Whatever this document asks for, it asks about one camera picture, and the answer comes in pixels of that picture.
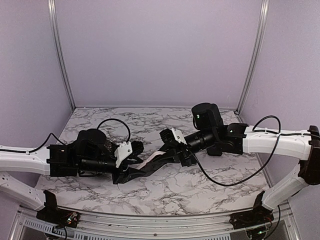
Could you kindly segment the pink phone case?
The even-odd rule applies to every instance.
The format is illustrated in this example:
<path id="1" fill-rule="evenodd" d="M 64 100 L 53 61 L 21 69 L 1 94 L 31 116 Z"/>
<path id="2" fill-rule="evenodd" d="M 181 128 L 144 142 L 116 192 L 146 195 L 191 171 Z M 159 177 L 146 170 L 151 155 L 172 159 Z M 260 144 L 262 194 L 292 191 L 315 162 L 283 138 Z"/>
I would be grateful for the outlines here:
<path id="1" fill-rule="evenodd" d="M 161 156 L 165 154 L 164 151 L 155 151 L 154 153 L 152 153 L 146 160 L 144 160 L 138 167 L 137 169 L 140 170 L 143 167 L 146 166 L 147 163 L 149 163 L 151 160 L 153 160 L 155 157 Z"/>

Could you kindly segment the black smartphone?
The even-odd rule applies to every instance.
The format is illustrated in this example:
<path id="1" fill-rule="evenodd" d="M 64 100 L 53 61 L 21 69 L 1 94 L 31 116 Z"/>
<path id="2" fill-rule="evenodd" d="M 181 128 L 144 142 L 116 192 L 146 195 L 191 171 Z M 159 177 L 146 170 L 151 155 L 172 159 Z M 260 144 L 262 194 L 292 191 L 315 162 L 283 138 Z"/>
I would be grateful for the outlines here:
<path id="1" fill-rule="evenodd" d="M 162 154 L 155 156 L 152 160 L 150 160 L 148 163 L 146 163 L 140 171 L 144 172 L 144 177 L 151 176 L 156 171 L 161 169 L 163 166 L 167 164 L 176 164 L 179 163 L 175 157 L 168 155 L 168 154 Z"/>

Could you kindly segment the black phone case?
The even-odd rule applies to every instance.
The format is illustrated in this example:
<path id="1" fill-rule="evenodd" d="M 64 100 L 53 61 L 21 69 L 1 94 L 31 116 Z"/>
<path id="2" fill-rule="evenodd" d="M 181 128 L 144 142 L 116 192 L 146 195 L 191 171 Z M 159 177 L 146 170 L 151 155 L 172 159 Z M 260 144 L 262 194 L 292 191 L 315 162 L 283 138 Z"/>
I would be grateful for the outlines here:
<path id="1" fill-rule="evenodd" d="M 221 156 L 223 154 L 223 152 L 218 148 L 210 147 L 210 148 L 207 149 L 207 154 L 209 156 L 219 157 L 219 156 Z"/>

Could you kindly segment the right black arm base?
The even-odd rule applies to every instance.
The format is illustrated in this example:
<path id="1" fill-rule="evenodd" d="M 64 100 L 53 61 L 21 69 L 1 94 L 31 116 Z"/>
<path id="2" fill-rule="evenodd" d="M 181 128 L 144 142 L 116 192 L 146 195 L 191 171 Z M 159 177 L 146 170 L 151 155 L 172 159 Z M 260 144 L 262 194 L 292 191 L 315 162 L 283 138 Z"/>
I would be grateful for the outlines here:
<path id="1" fill-rule="evenodd" d="M 259 193 L 255 199 L 251 210 L 232 213 L 229 223 L 235 230 L 253 227 L 256 225 L 272 222 L 274 220 L 273 211 L 263 206 L 262 198 L 265 191 Z"/>

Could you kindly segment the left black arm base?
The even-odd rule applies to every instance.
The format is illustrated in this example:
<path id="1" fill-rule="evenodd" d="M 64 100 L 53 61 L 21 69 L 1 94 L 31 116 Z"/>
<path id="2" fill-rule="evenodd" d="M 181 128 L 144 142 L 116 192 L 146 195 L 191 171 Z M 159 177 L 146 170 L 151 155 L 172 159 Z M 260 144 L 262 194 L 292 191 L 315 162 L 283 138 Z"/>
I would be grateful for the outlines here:
<path id="1" fill-rule="evenodd" d="M 76 228 L 80 214 L 76 211 L 58 207 L 56 195 L 48 190 L 43 191 L 45 196 L 44 208 L 37 211 L 36 218 L 61 227 Z"/>

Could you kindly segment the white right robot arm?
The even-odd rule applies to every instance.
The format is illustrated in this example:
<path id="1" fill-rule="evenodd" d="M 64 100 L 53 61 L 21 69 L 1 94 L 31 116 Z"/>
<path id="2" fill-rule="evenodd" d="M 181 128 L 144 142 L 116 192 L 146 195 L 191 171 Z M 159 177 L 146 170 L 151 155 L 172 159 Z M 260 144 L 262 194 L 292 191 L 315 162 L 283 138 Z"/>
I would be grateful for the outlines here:
<path id="1" fill-rule="evenodd" d="M 287 131 L 259 128 L 246 123 L 223 123 L 219 108 L 214 103 L 200 103 L 191 109 L 197 132 L 187 137 L 171 128 L 160 132 L 162 141 L 180 150 L 178 159 L 195 162 L 195 154 L 204 149 L 239 154 L 264 153 L 293 157 L 299 163 L 272 188 L 260 193 L 247 219 L 258 224 L 268 212 L 303 188 L 320 183 L 320 133 L 311 125 L 308 130 Z"/>

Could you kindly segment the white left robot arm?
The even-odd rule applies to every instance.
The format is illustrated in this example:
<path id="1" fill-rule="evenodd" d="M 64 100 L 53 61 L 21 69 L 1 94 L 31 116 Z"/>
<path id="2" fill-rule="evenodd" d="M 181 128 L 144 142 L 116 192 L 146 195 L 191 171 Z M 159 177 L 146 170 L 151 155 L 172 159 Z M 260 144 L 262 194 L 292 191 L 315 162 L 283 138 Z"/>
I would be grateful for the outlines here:
<path id="1" fill-rule="evenodd" d="M 109 173 L 112 180 L 135 172 L 130 164 L 139 163 L 143 152 L 141 141 L 115 144 L 99 129 L 82 130 L 74 142 L 51 144 L 28 150 L 0 148 L 0 171 L 36 173 L 50 177 L 82 177 L 85 173 L 98 176 Z"/>

